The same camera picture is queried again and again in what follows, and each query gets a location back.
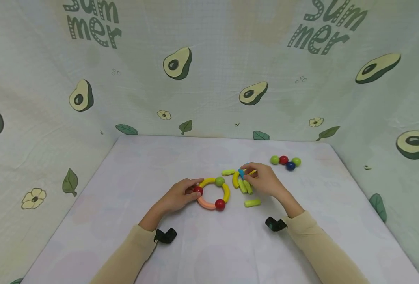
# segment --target green ball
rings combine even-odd
[[[295,163],[296,167],[299,167],[301,165],[301,159],[299,158],[293,158],[292,162]]]
[[[216,177],[216,185],[218,187],[222,187],[222,185],[225,183],[225,179],[221,176]]]
[[[279,156],[272,156],[271,157],[271,164],[278,164],[279,163]]]

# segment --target left hand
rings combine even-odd
[[[182,209],[191,201],[201,197],[200,192],[193,192],[197,183],[204,179],[183,179],[175,183],[170,190],[156,203],[164,212],[170,213]]]

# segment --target red ball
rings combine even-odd
[[[225,209],[225,201],[223,199],[216,200],[216,210],[223,211]]]
[[[201,195],[203,195],[203,188],[200,188],[200,186],[195,186],[194,192],[200,192]]]
[[[287,156],[280,156],[279,158],[279,164],[287,164],[288,157]]]

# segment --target light blue piece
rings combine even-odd
[[[239,170],[239,176],[242,180],[244,180],[244,170],[242,168],[240,168]]]

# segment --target black clip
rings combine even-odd
[[[154,241],[159,241],[161,243],[171,243],[175,239],[177,233],[173,228],[168,229],[167,233],[162,232],[161,230],[156,230],[156,236]]]
[[[287,227],[287,224],[285,224],[285,222],[282,221],[282,219],[279,219],[278,221],[276,221],[274,218],[269,217],[268,219],[266,219],[265,221],[266,226],[268,226],[273,232],[278,232],[280,230],[283,230],[284,228]]]

